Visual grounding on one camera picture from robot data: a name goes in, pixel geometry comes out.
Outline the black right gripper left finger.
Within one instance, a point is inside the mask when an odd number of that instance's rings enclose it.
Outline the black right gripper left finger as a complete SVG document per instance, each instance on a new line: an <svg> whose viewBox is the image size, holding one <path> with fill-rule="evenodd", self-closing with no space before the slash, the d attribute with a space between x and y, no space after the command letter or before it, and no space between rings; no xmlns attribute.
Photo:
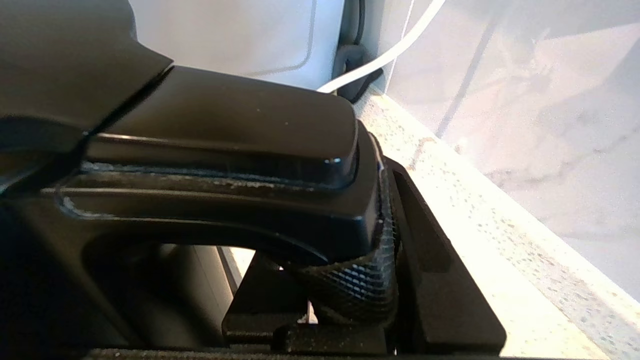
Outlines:
<svg viewBox="0 0 640 360"><path fill-rule="evenodd" d="M370 253L329 265L281 267L257 252L222 321L233 349L287 354L386 354L398 312L387 162L373 146L378 211Z"/></svg>

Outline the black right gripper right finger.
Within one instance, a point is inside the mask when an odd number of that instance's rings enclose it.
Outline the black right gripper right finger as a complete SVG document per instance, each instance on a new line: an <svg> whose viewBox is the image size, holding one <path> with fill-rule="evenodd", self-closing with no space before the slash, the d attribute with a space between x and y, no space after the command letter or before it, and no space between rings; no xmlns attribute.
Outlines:
<svg viewBox="0 0 640 360"><path fill-rule="evenodd" d="M399 354L498 357L506 330L407 169L387 159L397 237Z"/></svg>

